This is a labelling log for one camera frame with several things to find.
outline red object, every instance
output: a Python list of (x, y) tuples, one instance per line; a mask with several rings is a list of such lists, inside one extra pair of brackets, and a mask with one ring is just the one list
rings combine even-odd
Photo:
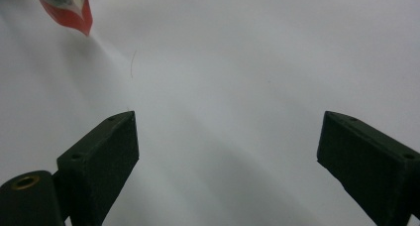
[(59, 24), (76, 29), (83, 33), (85, 36), (89, 36), (90, 28), (92, 27), (92, 13), (90, 12), (89, 0), (84, 0), (83, 8), (81, 10), (82, 17), (76, 13), (60, 9), (53, 5), (50, 5), (44, 0), (40, 0), (43, 4), (47, 13)]

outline dark green plastic part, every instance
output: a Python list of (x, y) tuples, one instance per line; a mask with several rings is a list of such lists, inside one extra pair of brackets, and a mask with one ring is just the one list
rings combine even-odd
[(356, 118), (326, 112), (317, 155), (377, 225), (418, 217), (417, 152)]
[(57, 159), (72, 225), (101, 225), (139, 159), (134, 111), (114, 115)]
[(16, 176), (0, 188), (0, 225), (64, 225), (52, 175), (37, 170)]

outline metal ring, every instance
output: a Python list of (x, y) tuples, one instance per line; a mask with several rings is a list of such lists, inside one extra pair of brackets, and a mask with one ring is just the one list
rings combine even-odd
[(35, 174), (27, 175), (13, 182), (12, 189), (14, 190), (26, 189), (26, 188), (32, 187), (33, 185), (38, 183), (38, 181), (40, 181), (40, 177), (38, 175), (35, 175)]

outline screw hole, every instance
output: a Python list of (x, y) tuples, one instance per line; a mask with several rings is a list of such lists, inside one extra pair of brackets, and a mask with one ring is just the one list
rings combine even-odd
[(73, 154), (71, 156), (71, 159), (74, 160), (74, 161), (77, 161), (77, 160), (80, 160), (82, 157), (83, 157), (83, 154), (77, 153), (77, 154)]
[(37, 176), (37, 175), (25, 176), (25, 177), (22, 177), (22, 178), (16, 180), (12, 184), (12, 189), (14, 189), (14, 190), (26, 189), (26, 188), (29, 188), (29, 187), (35, 185), (36, 183), (38, 183), (38, 181), (40, 181), (40, 177)]
[(405, 155), (403, 155), (404, 156), (404, 158), (406, 158), (406, 159), (408, 159), (408, 160), (413, 160), (413, 159), (415, 159), (415, 157), (414, 156), (412, 156), (412, 155), (410, 155), (410, 154), (405, 154)]

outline white surface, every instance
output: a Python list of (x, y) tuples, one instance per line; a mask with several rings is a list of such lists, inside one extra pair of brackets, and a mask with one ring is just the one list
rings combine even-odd
[(411, 215), (410, 220), (407, 223), (407, 226), (418, 226), (420, 225), (420, 220), (414, 215)]
[(324, 111), (420, 151), (420, 0), (90, 3), (85, 38), (0, 0), (2, 182), (130, 109), (141, 158), (104, 225), (360, 226), (316, 163)]

